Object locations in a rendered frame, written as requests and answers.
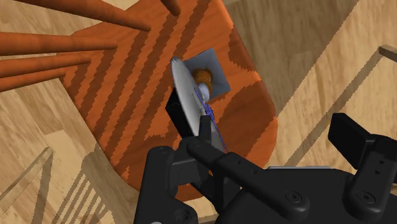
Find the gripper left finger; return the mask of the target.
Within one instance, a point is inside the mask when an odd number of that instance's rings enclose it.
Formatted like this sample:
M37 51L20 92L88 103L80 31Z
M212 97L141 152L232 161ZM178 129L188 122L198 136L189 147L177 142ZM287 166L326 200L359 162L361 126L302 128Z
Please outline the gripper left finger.
M177 200L179 185L191 183L221 213L240 190L246 190L290 221L307 217L309 201L286 189L273 172L236 153L211 144L212 117L202 115L198 136L177 150L156 146L147 154L134 224L198 224L197 212Z

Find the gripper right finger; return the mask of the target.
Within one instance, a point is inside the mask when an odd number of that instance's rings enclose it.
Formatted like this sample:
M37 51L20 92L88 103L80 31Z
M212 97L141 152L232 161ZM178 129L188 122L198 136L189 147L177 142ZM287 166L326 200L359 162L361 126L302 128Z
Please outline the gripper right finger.
M396 221L397 140L369 133L345 113L332 115L328 140L356 169L344 190L347 212L366 223Z

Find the white plate with blue lines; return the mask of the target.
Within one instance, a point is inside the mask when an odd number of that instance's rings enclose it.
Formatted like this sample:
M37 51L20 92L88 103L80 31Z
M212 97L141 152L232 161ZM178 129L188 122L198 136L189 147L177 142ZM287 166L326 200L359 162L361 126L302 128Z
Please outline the white plate with blue lines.
M170 65L173 84L192 135L199 135L200 117L202 115L209 115L211 121L210 133L212 145L220 151L227 153L228 149L214 121L213 110L210 105L205 102L204 96L195 83L191 72L179 58L172 58Z

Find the orange and white figure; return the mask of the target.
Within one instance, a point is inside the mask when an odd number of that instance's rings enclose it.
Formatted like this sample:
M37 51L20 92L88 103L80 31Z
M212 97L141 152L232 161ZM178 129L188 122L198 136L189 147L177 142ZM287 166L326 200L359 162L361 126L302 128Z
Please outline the orange and white figure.
M193 70L192 76L198 86L201 99L208 102L212 94L212 72L208 68L197 68Z

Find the grey square base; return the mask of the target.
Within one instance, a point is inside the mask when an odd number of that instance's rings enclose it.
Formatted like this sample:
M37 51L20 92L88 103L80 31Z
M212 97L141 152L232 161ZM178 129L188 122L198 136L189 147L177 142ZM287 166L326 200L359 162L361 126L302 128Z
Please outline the grey square base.
M203 81L194 81L195 88L201 93L204 102L209 102L231 90L213 48L184 60L183 63L191 73L198 69L209 70L211 74L209 84L204 84Z

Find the orange wooden chair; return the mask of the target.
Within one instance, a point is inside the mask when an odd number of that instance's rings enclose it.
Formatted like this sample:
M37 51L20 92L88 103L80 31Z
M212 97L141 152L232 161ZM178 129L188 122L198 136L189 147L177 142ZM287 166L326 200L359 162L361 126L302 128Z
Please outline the orange wooden chair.
M222 0L180 0L172 16L159 0L139 0L130 9L151 20L150 32L111 24L82 30L86 36L114 35L119 47L95 53L90 65L76 66L61 79L65 100L74 103L67 128L85 122L129 186L141 186L148 150L176 146L180 135L165 105L172 91L170 60L214 50L230 91L211 101L216 125L229 151L256 165L275 147L277 120L272 100Z

